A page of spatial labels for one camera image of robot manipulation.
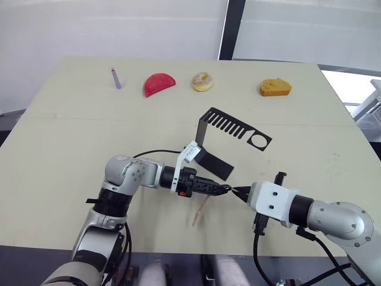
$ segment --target beige table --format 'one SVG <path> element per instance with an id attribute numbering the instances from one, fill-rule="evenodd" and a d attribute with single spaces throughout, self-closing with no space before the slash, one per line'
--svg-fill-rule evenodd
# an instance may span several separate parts
<path id="1" fill-rule="evenodd" d="M 123 89 L 114 87 L 110 66 Z M 200 71 L 216 80 L 208 92 L 190 86 Z M 143 83 L 156 72 L 172 75 L 177 84 L 144 98 Z M 292 84 L 289 96 L 259 95 L 260 82 L 274 77 Z M 316 65 L 67 58 L 0 148 L 0 244 L 71 249 L 90 208 L 85 201 L 97 197 L 108 159 L 157 148 L 181 150 L 195 138 L 198 119 L 210 107 L 273 138 L 261 152 L 208 128 L 204 146 L 235 167 L 229 184 L 272 181 L 284 171 L 284 186 L 327 202 L 356 203 L 381 229 L 381 164 Z M 172 166 L 176 161 L 174 154 L 149 158 Z M 221 182 L 197 164 L 190 166 Z M 133 251 L 251 254 L 254 213 L 227 194 L 210 200 L 200 224 L 192 227 L 203 199 L 141 188 L 128 212 Z M 269 224 L 260 254 L 325 255 L 277 222 Z"/>

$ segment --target white wall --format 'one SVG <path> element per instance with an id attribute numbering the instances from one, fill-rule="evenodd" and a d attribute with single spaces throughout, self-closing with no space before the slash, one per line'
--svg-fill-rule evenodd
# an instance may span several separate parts
<path id="1" fill-rule="evenodd" d="M 381 1 L 246 0 L 233 57 L 381 70 Z"/>
<path id="2" fill-rule="evenodd" d="M 217 59 L 227 0 L 0 0 L 0 110 L 64 55 Z"/>

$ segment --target donut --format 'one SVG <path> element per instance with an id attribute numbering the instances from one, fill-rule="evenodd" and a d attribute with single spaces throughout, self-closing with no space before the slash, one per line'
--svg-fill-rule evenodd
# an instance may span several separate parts
<path id="1" fill-rule="evenodd" d="M 214 80 L 207 73 L 198 73 L 192 79 L 192 87 L 197 91 L 207 91 L 213 86 Z"/>

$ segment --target bread slice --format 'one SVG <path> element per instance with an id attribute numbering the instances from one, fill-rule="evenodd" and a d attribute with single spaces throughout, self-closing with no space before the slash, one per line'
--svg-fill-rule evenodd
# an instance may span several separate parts
<path id="1" fill-rule="evenodd" d="M 261 83 L 260 93 L 264 97 L 288 95 L 291 88 L 291 85 L 283 79 L 265 79 Z"/>

